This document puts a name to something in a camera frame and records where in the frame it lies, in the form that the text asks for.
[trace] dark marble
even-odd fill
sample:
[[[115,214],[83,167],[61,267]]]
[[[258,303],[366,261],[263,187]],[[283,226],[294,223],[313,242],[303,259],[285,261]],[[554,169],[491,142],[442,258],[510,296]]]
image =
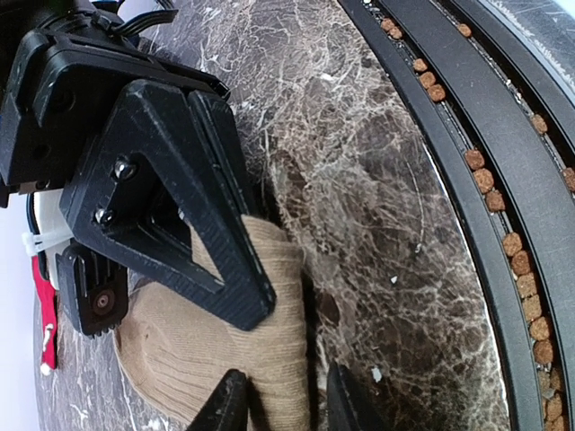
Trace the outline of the dark marble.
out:
[[[420,132],[334,0],[188,0],[149,47],[218,75],[252,175],[274,189],[314,284],[322,393],[337,359],[398,430],[507,430],[482,289]],[[65,322],[38,379],[46,430],[180,429],[122,380],[110,336]]]

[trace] white wall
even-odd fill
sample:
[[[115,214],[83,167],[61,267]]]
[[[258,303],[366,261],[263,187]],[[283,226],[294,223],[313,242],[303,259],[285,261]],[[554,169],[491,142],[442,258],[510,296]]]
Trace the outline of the white wall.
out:
[[[158,3],[155,0],[126,0],[120,8],[119,16],[122,20],[127,21],[142,12],[158,8]]]
[[[25,197],[0,210],[0,423],[3,429],[39,429],[32,353],[36,287],[22,245],[28,232]]]
[[[575,0],[555,0],[555,3],[575,17]]]

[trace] black rubber rail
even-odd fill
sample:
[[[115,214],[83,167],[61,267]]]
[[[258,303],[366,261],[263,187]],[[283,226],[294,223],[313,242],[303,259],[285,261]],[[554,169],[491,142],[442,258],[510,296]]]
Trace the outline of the black rubber rail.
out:
[[[500,8],[493,0],[478,0],[485,7],[503,15]],[[499,1],[504,6],[507,13],[515,18],[516,22],[511,23],[507,17],[502,17],[512,30],[521,31],[518,26],[526,29],[528,38],[537,40],[541,47],[549,50],[554,59],[568,73],[575,67],[575,31],[573,31],[573,16],[560,5],[567,4],[570,0],[542,1],[542,0],[521,0],[521,1]]]
[[[473,175],[411,65],[402,58],[361,0],[339,1],[418,123],[462,220],[499,346],[513,429],[541,431],[539,384],[523,309],[508,259]]]
[[[529,106],[536,113],[548,117],[545,119],[550,128],[550,138],[563,160],[567,164],[573,163],[575,108],[548,69],[543,66],[542,62],[546,61],[543,55],[535,57],[503,22],[476,0],[439,2],[472,29],[473,36],[519,88]],[[565,148],[561,148],[561,142],[565,144]]]
[[[428,60],[476,134],[514,207],[553,319],[575,419],[575,202],[531,122],[479,51],[432,3],[380,0]]]

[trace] black cable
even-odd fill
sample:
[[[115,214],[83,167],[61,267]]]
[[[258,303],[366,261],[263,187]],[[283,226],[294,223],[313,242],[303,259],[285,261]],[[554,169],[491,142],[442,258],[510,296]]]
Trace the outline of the black cable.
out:
[[[117,36],[131,37],[136,36],[142,31],[155,25],[169,24],[173,22],[178,10],[175,8],[172,0],[156,0],[163,7],[162,11],[152,11],[141,13],[136,18],[124,22],[111,28],[111,32]]]
[[[26,219],[28,220],[28,229],[34,235],[40,235],[40,228],[38,227],[38,222],[36,220],[36,215],[34,214],[34,194],[31,193],[26,198]],[[49,281],[48,272],[48,259],[46,253],[41,251],[38,253],[38,266],[40,268],[40,275],[46,281]]]

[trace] brown kibble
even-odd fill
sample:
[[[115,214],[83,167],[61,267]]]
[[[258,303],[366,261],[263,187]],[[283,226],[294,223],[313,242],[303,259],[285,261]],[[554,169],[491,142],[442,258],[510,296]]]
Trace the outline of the brown kibble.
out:
[[[563,389],[563,373],[557,367],[551,370],[551,387],[556,391],[564,391]]]
[[[563,401],[559,392],[547,403],[547,420],[554,421],[563,413]]]
[[[566,416],[558,417],[551,428],[552,431],[569,431],[569,422]]]
[[[433,73],[431,72],[426,72],[425,74],[420,76],[420,82],[421,85],[423,85],[423,88],[428,90],[428,88],[430,88],[431,85],[435,84],[436,82],[435,75],[433,75]]]
[[[503,195],[497,190],[490,191],[485,195],[485,203],[492,213],[505,211],[505,200],[503,200]]]
[[[475,177],[475,182],[479,187],[479,191],[484,195],[495,186],[495,180],[493,179],[493,175],[487,169],[479,169],[473,173]]]
[[[549,339],[536,341],[533,346],[533,354],[538,364],[545,365],[553,362],[553,344]]]
[[[537,283],[535,282],[533,272],[525,274],[517,280],[517,290],[519,291],[521,299],[528,298],[537,293]]]
[[[549,373],[543,370],[537,371],[537,378],[539,379],[539,388],[541,388],[541,392],[549,391],[551,387],[551,378],[549,377]]]
[[[465,152],[465,161],[472,171],[477,171],[485,166],[485,159],[479,150],[467,150]]]
[[[553,330],[553,324],[551,319],[548,317],[540,317],[531,323],[529,327],[529,334],[533,339],[541,341],[543,339],[548,339],[551,337],[551,331]]]
[[[413,62],[413,70],[421,74],[428,70],[428,65],[423,58],[417,58]]]
[[[430,88],[428,88],[428,94],[435,103],[444,101],[447,97],[446,91],[440,84],[431,85]]]
[[[525,319],[527,321],[534,321],[538,317],[541,317],[543,311],[541,310],[539,295],[533,295],[523,301],[523,312],[525,313]]]
[[[517,232],[505,235],[505,238],[503,238],[503,250],[505,250],[505,254],[510,258],[523,250],[523,242]]]
[[[471,29],[467,24],[459,24],[457,29],[461,34],[463,34],[466,38],[471,38]]]
[[[518,276],[524,276],[531,272],[531,258],[525,250],[520,251],[511,260],[511,268]]]
[[[531,117],[531,123],[533,123],[533,127],[539,135],[547,133],[547,123],[545,123],[545,120],[539,114],[535,114]]]
[[[389,32],[391,29],[395,28],[395,22],[393,22],[389,18],[384,18],[384,20],[381,23],[381,28],[384,29],[385,32]]]
[[[573,170],[573,168],[563,169],[563,178],[567,183],[569,191],[575,193],[575,171]]]
[[[403,37],[403,32],[397,27],[393,27],[391,30],[389,30],[389,35],[395,40],[399,40]]]

